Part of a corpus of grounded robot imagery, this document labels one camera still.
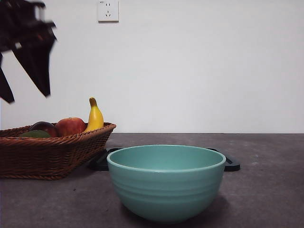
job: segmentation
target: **gray countertop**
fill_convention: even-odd
[[[1,228],[302,228],[304,134],[113,133],[107,148],[145,144],[209,147],[237,158],[218,196],[176,225],[136,216],[116,196],[109,173],[87,163],[61,180],[0,180]]]

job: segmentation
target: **yellow banana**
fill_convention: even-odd
[[[89,122],[84,132],[89,132],[104,126],[104,117],[99,108],[95,98],[90,97],[91,111],[89,116]]]

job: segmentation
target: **wall socket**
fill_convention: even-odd
[[[97,4],[97,19],[98,22],[118,22],[118,0],[100,0]]]

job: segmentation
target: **red apple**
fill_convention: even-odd
[[[78,117],[70,117],[59,120],[55,125],[57,133],[60,137],[72,134],[78,134],[86,129],[85,122]]]
[[[55,126],[49,122],[40,121],[40,122],[33,124],[29,128],[29,131],[33,131],[33,130],[43,130],[43,131],[47,132],[51,137],[58,137]]]

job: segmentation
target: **wicker basket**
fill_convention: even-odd
[[[30,126],[0,131],[0,178],[58,180],[105,147],[115,124],[58,138],[21,138]]]

